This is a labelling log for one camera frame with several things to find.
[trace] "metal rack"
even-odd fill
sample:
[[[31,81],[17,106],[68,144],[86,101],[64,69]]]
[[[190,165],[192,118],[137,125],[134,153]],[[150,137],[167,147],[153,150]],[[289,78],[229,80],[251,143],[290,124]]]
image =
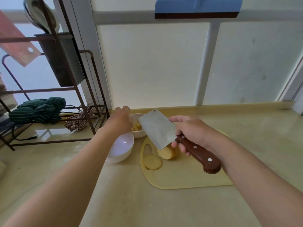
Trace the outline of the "metal rack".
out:
[[[101,82],[100,82],[100,78],[99,78],[99,75],[98,75],[98,72],[97,72],[97,68],[96,68],[96,64],[95,64],[95,60],[94,60],[94,55],[91,51],[89,50],[79,50],[78,49],[78,46],[76,44],[76,41],[74,39],[74,34],[72,32],[72,29],[71,29],[71,25],[70,25],[70,22],[69,22],[69,19],[68,19],[68,16],[67,16],[67,13],[66,13],[66,10],[65,10],[65,7],[64,7],[64,4],[63,4],[63,1],[62,0],[58,0],[59,1],[59,4],[60,4],[60,7],[61,7],[61,10],[63,12],[63,16],[64,16],[64,19],[65,19],[65,22],[66,22],[66,25],[68,27],[68,30],[69,30],[69,33],[70,33],[70,36],[72,38],[72,41],[73,41],[73,44],[75,46],[75,49],[76,49],[76,52],[78,54],[78,58],[79,58],[79,61],[80,61],[80,64],[81,64],[81,67],[82,67],[82,70],[83,70],[83,74],[85,76],[85,81],[87,83],[87,86],[88,86],[88,89],[89,89],[89,93],[92,97],[92,101],[93,101],[93,106],[91,106],[92,108],[95,108],[96,109],[96,112],[95,112],[95,115],[97,115],[96,117],[89,117],[89,113],[86,109],[86,105],[84,104],[84,101],[81,97],[81,94],[80,94],[80,91],[79,91],[79,88],[76,84],[76,80],[72,74],[72,70],[71,70],[71,67],[70,67],[70,64],[67,60],[67,56],[66,56],[66,53],[64,52],[63,50],[63,47],[59,41],[59,38],[58,38],[58,35],[55,31],[55,28],[53,26],[53,24],[51,23],[51,18],[48,14],[48,11],[45,7],[45,3],[43,0],[38,0],[40,5],[41,5],[41,9],[44,13],[44,16],[46,18],[46,21],[50,27],[50,30],[51,30],[51,35],[45,35],[45,36],[40,36],[40,37],[27,37],[27,38],[0,38],[0,43],[14,43],[14,42],[28,42],[28,41],[43,41],[43,40],[54,40],[55,41],[55,47],[58,51],[58,53],[60,54],[60,56],[62,57],[63,59],[63,64],[68,72],[68,75],[73,83],[73,87],[62,87],[62,88],[49,88],[49,89],[33,89],[33,90],[24,90],[22,88],[22,86],[20,85],[20,83],[17,81],[17,79],[15,78],[15,76],[13,75],[13,73],[10,71],[10,69],[7,67],[7,65],[5,64],[5,59],[7,57],[9,57],[10,55],[5,55],[3,58],[2,58],[2,65],[6,68],[7,72],[10,74],[10,76],[13,78],[13,80],[16,82],[16,84],[18,85],[18,87],[20,88],[20,90],[16,90],[16,91],[0,91],[0,94],[14,94],[14,93],[23,93],[25,95],[25,97],[30,100],[30,98],[28,97],[27,93],[33,93],[33,92],[54,92],[54,91],[76,91],[76,94],[80,100],[80,103],[81,103],[81,107],[83,109],[83,112],[85,113],[85,118],[73,118],[73,119],[60,119],[60,120],[54,120],[54,122],[59,122],[59,121],[72,121],[72,120],[84,120],[86,119],[89,123],[89,126],[93,132],[93,134],[96,133],[95,131],[95,128],[100,120],[100,118],[103,116],[102,120],[101,120],[101,123],[99,125],[99,128],[102,127],[104,121],[106,118],[109,118],[109,112],[108,112],[108,108],[107,108],[107,105],[106,105],[106,101],[105,101],[105,97],[104,97],[104,93],[103,93],[103,90],[102,90],[102,86],[101,86]],[[97,105],[96,103],[96,100],[94,98],[94,95],[93,95],[93,91],[92,91],[92,88],[90,86],[90,83],[89,83],[89,80],[87,78],[87,75],[86,75],[86,72],[85,72],[85,68],[84,68],[84,65],[83,65],[83,62],[82,62],[82,59],[81,59],[81,56],[80,56],[80,53],[89,53],[90,56],[91,56],[91,60],[92,60],[92,64],[93,64],[93,67],[94,67],[94,71],[95,71],[95,75],[96,75],[96,79],[97,79],[97,83],[98,83],[98,86],[100,88],[100,91],[101,91],[101,95],[102,95],[102,99],[103,99],[103,102],[104,104],[103,105]],[[0,103],[3,105],[3,107],[8,111],[10,112],[10,109],[5,105],[5,103],[0,99]],[[65,107],[64,109],[76,109],[78,107]],[[15,140],[21,133],[19,133],[17,136],[15,137],[12,137],[10,140],[6,140],[3,136],[10,130],[12,129],[12,127],[6,129],[5,131],[3,131],[1,134],[0,134],[0,139],[11,149],[11,150],[15,150],[14,147],[15,146],[27,146],[27,145],[39,145],[39,144],[49,144],[49,143],[66,143],[66,142],[77,142],[77,141],[89,141],[90,139],[73,139],[73,140],[58,140],[58,141],[46,141],[46,142],[34,142],[34,143],[19,143],[19,144],[10,144],[13,140]]]

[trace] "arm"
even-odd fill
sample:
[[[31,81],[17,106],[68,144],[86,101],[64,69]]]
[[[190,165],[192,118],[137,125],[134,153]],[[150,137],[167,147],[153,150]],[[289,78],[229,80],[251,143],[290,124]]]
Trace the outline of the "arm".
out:
[[[89,143],[4,226],[79,226],[113,143],[133,126],[128,111],[116,108]]]
[[[282,179],[247,149],[197,118],[171,117],[177,134],[213,152],[262,226],[302,226],[303,193]],[[185,147],[179,144],[182,152]]]

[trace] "forearm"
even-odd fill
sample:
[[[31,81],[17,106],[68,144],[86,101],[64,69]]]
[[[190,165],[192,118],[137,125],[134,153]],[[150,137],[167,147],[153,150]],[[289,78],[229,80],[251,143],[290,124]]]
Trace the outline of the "forearm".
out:
[[[101,128],[5,226],[78,226],[117,136]]]
[[[263,226],[301,226],[303,193],[282,179],[247,149],[217,134],[208,148]]]

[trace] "small bowl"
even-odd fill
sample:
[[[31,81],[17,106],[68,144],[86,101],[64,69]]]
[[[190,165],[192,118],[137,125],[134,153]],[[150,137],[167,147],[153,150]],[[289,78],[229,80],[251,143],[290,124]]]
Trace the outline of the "small bowl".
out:
[[[144,115],[144,114],[131,114],[131,115],[129,115],[129,117],[131,117],[133,119],[133,125],[136,124],[136,122],[138,121],[138,118],[141,117],[142,115]],[[141,138],[141,137],[146,135],[143,128],[142,128],[141,131],[130,131],[130,132],[134,136],[134,138]]]
[[[133,146],[134,137],[131,133],[119,136],[109,151],[106,162],[118,163],[123,161],[130,155]]]

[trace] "dish rack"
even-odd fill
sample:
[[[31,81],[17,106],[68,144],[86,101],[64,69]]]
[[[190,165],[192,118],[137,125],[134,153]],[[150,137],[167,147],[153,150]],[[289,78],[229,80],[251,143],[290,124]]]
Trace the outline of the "dish rack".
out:
[[[13,80],[16,82],[16,84],[18,85],[18,87],[20,88],[20,90],[15,90],[15,91],[0,91],[0,95],[4,95],[4,94],[15,94],[15,93],[23,93],[25,95],[25,97],[30,100],[30,98],[28,97],[27,93],[33,93],[33,92],[55,92],[55,91],[76,91],[76,94],[79,98],[79,101],[81,103],[81,108],[83,109],[83,112],[85,113],[85,118],[72,118],[72,119],[58,119],[58,120],[54,120],[54,122],[61,122],[61,121],[74,121],[74,120],[87,120],[88,124],[92,130],[92,133],[95,134],[95,128],[99,122],[99,120],[102,118],[101,123],[99,125],[99,128],[102,127],[102,125],[104,124],[104,121],[106,118],[109,118],[109,112],[108,112],[108,108],[106,105],[106,100],[104,97],[104,93],[102,90],[102,86],[101,86],[101,82],[100,82],[100,78],[97,72],[97,67],[95,64],[95,60],[94,60],[94,55],[90,50],[79,50],[78,46],[76,44],[76,41],[74,39],[74,34],[72,32],[71,29],[71,25],[70,25],[70,21],[68,19],[67,13],[66,13],[66,9],[64,7],[63,1],[62,0],[58,0],[61,10],[63,12],[63,16],[66,22],[66,25],[68,27],[69,30],[69,34],[66,35],[66,38],[70,38],[72,40],[72,44],[74,45],[74,49],[76,50],[76,54],[78,56],[83,74],[84,74],[84,79],[87,83],[88,89],[89,89],[89,93],[91,95],[92,98],[92,102],[93,105],[90,105],[92,108],[95,108],[95,117],[89,117],[89,113],[86,109],[86,105],[84,104],[84,101],[81,97],[79,88],[78,88],[78,84],[77,84],[77,80],[73,74],[72,71],[72,67],[71,64],[68,60],[68,56],[64,50],[64,47],[62,45],[62,43],[60,42],[60,38],[58,37],[58,33],[56,33],[55,28],[53,26],[53,24],[51,23],[51,18],[48,14],[47,8],[45,6],[45,3],[43,0],[39,0],[39,3],[41,5],[41,9],[44,13],[44,16],[46,18],[46,21],[50,27],[51,30],[51,34],[46,34],[46,35],[40,35],[39,37],[27,37],[27,38],[0,38],[0,43],[14,43],[14,42],[28,42],[28,41],[46,41],[46,40],[53,40],[54,41],[54,46],[56,48],[56,51],[58,53],[58,55],[60,56],[61,60],[62,60],[62,64],[64,65],[64,68],[66,69],[66,72],[68,73],[68,76],[70,77],[70,80],[72,82],[72,87],[62,87],[62,88],[47,88],[47,89],[32,89],[32,90],[24,90],[22,88],[22,86],[20,85],[20,83],[17,81],[17,79],[15,78],[15,76],[13,75],[13,73],[11,72],[11,70],[8,68],[8,66],[5,64],[5,60],[7,57],[9,57],[10,55],[4,55],[2,57],[2,65],[5,67],[5,69],[7,70],[7,72],[10,74],[10,76],[13,78]],[[92,64],[94,67],[94,72],[96,75],[96,79],[97,79],[97,83],[99,86],[99,89],[101,91],[101,95],[102,95],[102,99],[104,104],[102,105],[97,105],[95,97],[93,95],[93,91],[91,88],[91,85],[89,83],[89,80],[87,78],[86,72],[85,72],[85,68],[80,56],[80,53],[89,53],[91,60],[92,60]],[[0,103],[2,104],[2,106],[8,111],[10,112],[10,109],[7,107],[7,105],[0,99]],[[65,107],[64,109],[77,109],[78,107]],[[62,115],[60,117],[69,117],[70,115]],[[31,126],[32,124],[37,123],[35,121],[31,121],[28,123],[24,123],[24,124],[30,124],[29,126]],[[10,144],[12,141],[14,141],[22,132],[24,132],[26,129],[24,129],[23,131],[21,131],[19,134],[17,134],[16,136],[13,136],[12,138],[10,138],[9,140],[6,140],[4,138],[4,135],[13,127],[15,126],[15,123],[13,123],[9,128],[7,128],[6,130],[4,130],[1,134],[0,134],[0,139],[4,142],[4,144],[6,144],[11,150],[15,150],[14,147],[16,146],[28,146],[28,145],[39,145],[39,144],[50,144],[50,143],[66,143],[66,142],[77,142],[77,141],[89,141],[90,138],[87,139],[71,139],[71,140],[58,140],[58,141],[45,141],[45,142],[34,142],[34,143],[17,143],[17,144]]]

